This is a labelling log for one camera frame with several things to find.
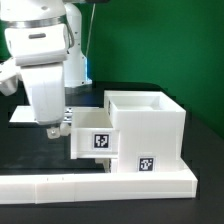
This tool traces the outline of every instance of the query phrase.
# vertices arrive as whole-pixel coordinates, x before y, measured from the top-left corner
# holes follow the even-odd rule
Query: white platform
[[[196,188],[188,167],[176,172],[1,176],[0,204],[194,198]]]

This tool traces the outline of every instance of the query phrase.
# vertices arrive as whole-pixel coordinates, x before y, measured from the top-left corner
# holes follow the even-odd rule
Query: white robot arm
[[[37,123],[60,123],[65,106],[63,61],[71,45],[62,0],[1,0],[1,20],[7,25],[13,57],[0,68],[1,92],[13,94],[21,75]]]

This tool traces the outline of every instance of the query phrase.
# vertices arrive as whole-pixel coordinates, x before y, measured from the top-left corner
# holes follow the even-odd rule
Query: table surface
[[[95,82],[66,97],[68,106],[103,106],[104,90],[161,91],[144,83]],[[0,95],[0,175],[102,172],[93,160],[69,160],[69,138],[49,140],[43,127],[9,125],[17,105],[26,105],[22,84]],[[224,140],[187,112],[182,158],[199,180],[196,199],[147,199],[55,204],[0,205],[1,223],[190,223],[224,220]]]

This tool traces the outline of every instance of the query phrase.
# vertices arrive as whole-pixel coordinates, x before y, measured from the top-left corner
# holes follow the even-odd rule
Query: green background
[[[79,8],[85,52],[92,5]],[[99,4],[88,58],[93,80],[158,84],[224,138],[224,0]]]

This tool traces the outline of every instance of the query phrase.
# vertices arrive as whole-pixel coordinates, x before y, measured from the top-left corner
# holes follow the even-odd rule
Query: white plastic
[[[119,131],[112,127],[104,109],[73,109],[71,128],[72,159],[117,158],[118,140]]]
[[[30,21],[65,15],[62,0],[1,0],[1,20]]]
[[[31,106],[17,106],[11,119],[11,123],[37,123]]]
[[[71,134],[71,127],[67,123],[61,123],[60,125],[60,135],[69,136]]]
[[[0,204],[193,198],[196,188],[188,167],[176,172],[1,176]]]
[[[21,75],[36,121],[60,123],[65,108],[63,64],[22,67]]]
[[[65,87],[75,88],[92,81],[86,74],[86,57],[81,50],[82,15],[79,9],[71,3],[65,4],[67,20],[72,29],[75,45],[68,50],[67,60],[64,61]]]
[[[31,38],[39,34],[43,37]],[[67,58],[69,41],[64,24],[30,29],[8,28],[5,37],[17,66],[61,62]]]
[[[15,65],[13,58],[0,64],[0,91],[9,96],[17,91],[19,67]]]
[[[47,137],[49,139],[56,139],[61,136],[59,127],[51,127],[47,129]]]
[[[137,172],[144,158],[152,171],[176,171],[185,110],[162,92],[105,91],[104,108],[120,132],[117,172]]]

